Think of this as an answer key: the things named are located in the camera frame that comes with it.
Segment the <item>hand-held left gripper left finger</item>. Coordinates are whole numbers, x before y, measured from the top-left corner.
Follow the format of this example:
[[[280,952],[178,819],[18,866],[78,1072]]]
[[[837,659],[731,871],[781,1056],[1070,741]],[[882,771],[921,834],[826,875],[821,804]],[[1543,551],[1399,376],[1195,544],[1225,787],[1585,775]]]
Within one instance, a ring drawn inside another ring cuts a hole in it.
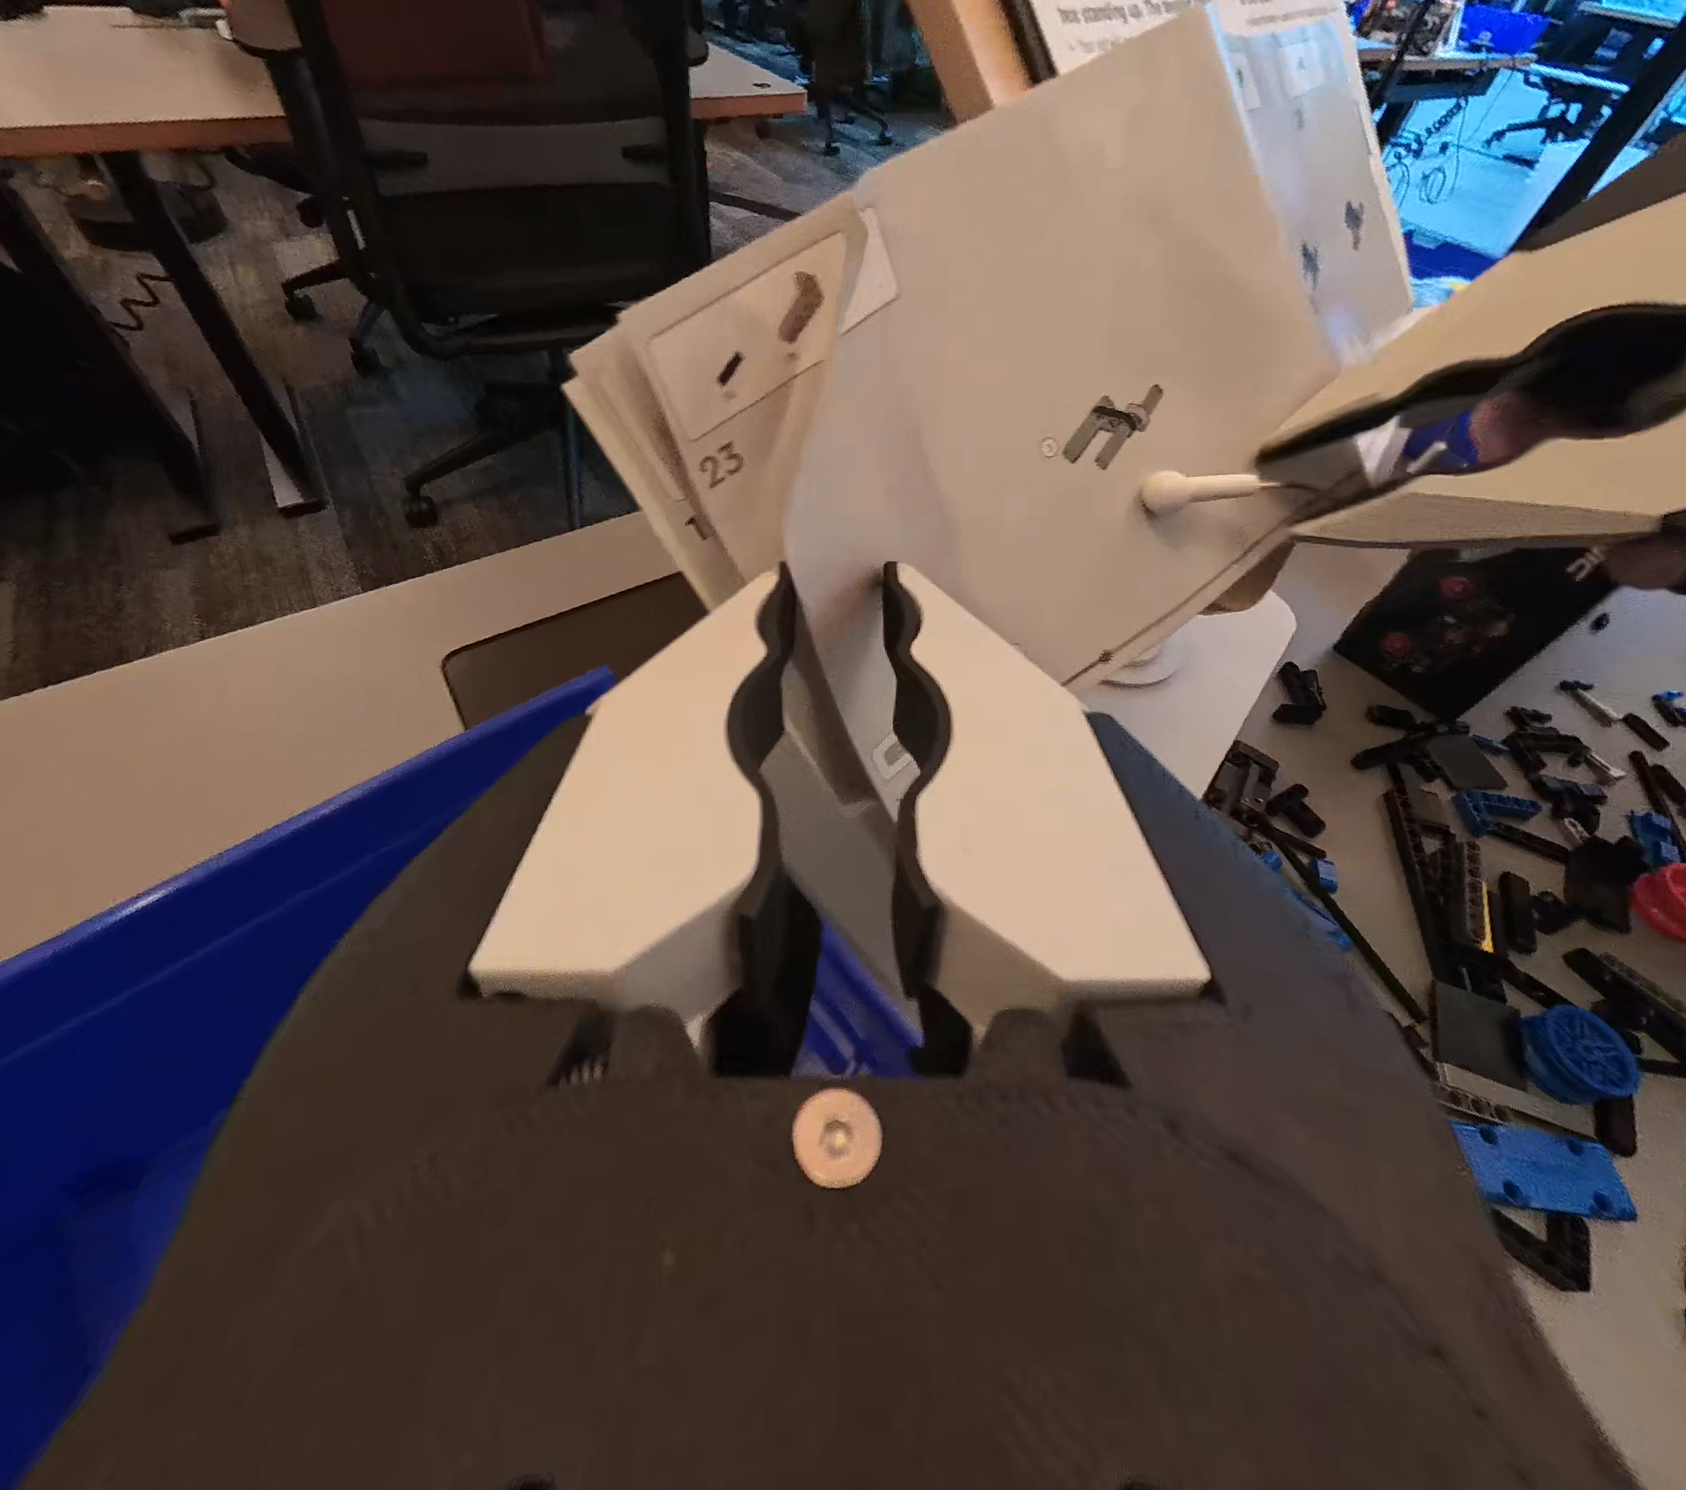
[[[824,943],[766,773],[796,638],[781,567],[596,703],[470,961],[478,994],[659,1008],[717,1073],[791,1075]]]

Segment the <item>background office desk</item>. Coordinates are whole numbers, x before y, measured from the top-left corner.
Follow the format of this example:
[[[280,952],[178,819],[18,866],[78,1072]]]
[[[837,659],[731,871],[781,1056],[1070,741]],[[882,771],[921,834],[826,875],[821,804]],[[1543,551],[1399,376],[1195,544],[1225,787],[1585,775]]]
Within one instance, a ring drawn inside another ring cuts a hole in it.
[[[285,56],[280,70],[212,28],[140,16],[124,5],[52,5],[3,28],[3,142],[6,158],[212,151],[278,142],[315,102],[308,70]],[[587,109],[557,117],[494,119],[484,107],[419,112],[357,110],[370,154],[405,165],[440,156],[471,170],[508,168],[517,179],[596,172],[601,153],[651,144],[679,130],[682,146],[710,123],[795,116],[807,89],[716,49],[689,74],[689,105],[663,110]]]

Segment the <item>grey desk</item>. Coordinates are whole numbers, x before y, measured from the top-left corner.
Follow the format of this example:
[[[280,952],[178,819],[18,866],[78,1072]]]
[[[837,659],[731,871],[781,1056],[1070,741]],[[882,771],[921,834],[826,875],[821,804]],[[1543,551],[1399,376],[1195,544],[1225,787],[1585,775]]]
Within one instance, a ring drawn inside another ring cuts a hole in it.
[[[673,573],[631,515],[4,701],[4,952],[22,952],[461,729],[456,648]],[[1645,1486],[1683,1486],[1683,1084],[1638,1114],[1594,1291],[1543,1332]]]

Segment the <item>white instruction booklet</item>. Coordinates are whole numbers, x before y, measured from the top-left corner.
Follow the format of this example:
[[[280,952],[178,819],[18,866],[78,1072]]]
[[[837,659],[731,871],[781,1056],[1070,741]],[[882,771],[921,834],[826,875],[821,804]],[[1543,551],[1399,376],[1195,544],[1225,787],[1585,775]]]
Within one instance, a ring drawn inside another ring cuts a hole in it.
[[[786,565],[840,653],[889,560],[1065,683],[1232,590],[1242,472],[1413,304],[1343,12],[1202,9],[919,144],[645,298],[566,390],[709,606]]]

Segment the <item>white book stand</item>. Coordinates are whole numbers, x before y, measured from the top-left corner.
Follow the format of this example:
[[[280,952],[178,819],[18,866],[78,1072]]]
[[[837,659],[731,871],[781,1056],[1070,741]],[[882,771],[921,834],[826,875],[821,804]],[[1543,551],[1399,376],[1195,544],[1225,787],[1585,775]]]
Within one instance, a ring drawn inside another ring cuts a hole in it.
[[[781,780],[781,790],[793,794],[796,873],[816,884],[821,908],[840,917],[837,936],[888,991],[900,991],[896,1005],[907,1015],[914,1001],[898,975],[893,882],[896,808],[914,762],[893,727],[881,578],[896,553],[916,551],[916,529],[896,511],[889,483],[870,483],[865,467],[819,458],[798,472],[784,516],[786,565],[807,625],[802,673],[814,706],[814,738],[798,741],[805,762],[789,764]],[[1055,680],[1086,706],[1102,741],[1119,734],[1139,741],[1184,790],[1199,792],[1237,739],[1295,627],[1290,606],[1267,595],[1248,611],[1195,616],[1170,636],[1172,671],[1112,671],[1127,683],[1088,692]],[[1170,859],[1155,857],[1170,882]],[[1170,887],[1197,934],[1192,887]]]

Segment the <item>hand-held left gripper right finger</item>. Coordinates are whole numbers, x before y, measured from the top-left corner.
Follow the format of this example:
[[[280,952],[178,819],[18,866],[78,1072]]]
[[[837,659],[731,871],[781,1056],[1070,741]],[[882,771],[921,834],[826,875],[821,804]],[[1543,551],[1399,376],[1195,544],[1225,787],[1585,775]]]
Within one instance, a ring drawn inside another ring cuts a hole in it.
[[[1209,957],[1083,701],[911,564],[882,569],[896,803],[896,973],[919,1015],[914,1066],[960,1075],[1011,1014],[1056,1022],[1177,1003]]]

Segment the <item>pile of black building beams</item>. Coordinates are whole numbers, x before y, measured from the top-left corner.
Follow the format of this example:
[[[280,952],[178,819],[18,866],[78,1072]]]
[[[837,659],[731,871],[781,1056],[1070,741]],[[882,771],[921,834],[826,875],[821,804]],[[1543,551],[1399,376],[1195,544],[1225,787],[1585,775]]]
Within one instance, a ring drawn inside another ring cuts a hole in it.
[[[1638,1114],[1683,1084],[1683,952],[1631,913],[1634,882],[1680,862],[1683,782],[1639,750],[1592,750],[1550,711],[1495,722],[1425,718],[1348,697],[1358,683],[1283,662],[1220,762],[1207,803],[1230,815],[1378,985],[1446,1124],[1527,1126],[1602,1144],[1632,1193]],[[1455,790],[1545,804],[1471,840]],[[1632,1100],[1552,1100],[1525,1072],[1516,1022],[1560,1005],[1632,1047]],[[1629,1224],[1488,1205],[1511,1261],[1560,1295],[1594,1289],[1599,1233]]]

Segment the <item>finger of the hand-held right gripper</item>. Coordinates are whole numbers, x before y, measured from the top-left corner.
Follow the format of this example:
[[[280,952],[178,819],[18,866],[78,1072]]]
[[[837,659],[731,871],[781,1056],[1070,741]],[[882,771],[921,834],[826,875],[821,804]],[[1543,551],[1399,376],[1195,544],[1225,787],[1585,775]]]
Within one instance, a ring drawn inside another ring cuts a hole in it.
[[[1385,425],[1444,425],[1513,399],[1550,434],[1625,437],[1683,414],[1683,195],[1522,249],[1420,309],[1304,404],[1260,464],[1307,464]]]
[[[1423,471],[1302,518],[1297,543],[1381,550],[1608,548],[1683,529],[1685,435],[1553,439],[1490,469]]]

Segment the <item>blue wheel hub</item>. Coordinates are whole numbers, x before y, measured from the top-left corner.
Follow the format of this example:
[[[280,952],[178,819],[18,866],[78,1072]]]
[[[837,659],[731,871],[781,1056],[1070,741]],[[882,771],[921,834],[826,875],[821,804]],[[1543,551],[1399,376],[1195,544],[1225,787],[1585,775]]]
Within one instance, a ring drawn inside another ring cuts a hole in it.
[[[1529,1080],[1552,1100],[1595,1105],[1632,1100],[1641,1086],[1634,1049],[1606,1019],[1557,1005],[1516,1022]]]

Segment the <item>blue storage bin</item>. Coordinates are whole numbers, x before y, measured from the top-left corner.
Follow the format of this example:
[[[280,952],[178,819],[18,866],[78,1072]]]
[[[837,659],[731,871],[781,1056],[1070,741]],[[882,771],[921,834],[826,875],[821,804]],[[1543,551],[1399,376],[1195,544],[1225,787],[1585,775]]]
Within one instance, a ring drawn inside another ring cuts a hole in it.
[[[4,970],[4,1486],[928,1486],[888,1263],[665,1010],[475,996],[575,683]]]

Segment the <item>black office chair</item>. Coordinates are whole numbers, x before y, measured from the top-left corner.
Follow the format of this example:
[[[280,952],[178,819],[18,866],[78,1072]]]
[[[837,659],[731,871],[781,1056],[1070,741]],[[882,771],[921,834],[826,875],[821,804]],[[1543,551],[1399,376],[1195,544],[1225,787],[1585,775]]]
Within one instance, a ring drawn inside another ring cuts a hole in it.
[[[557,430],[580,525],[573,353],[707,265],[689,0],[284,0],[271,61],[354,284],[438,362],[542,356],[487,383],[480,432],[403,479],[431,486]]]

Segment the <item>black toy truck box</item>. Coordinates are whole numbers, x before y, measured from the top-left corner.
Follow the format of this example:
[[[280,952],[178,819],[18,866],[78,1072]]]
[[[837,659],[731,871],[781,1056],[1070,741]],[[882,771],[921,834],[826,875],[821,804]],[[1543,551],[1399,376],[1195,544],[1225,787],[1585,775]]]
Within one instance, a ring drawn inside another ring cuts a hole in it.
[[[1599,551],[1418,551],[1334,653],[1434,718],[1460,718],[1617,590]]]

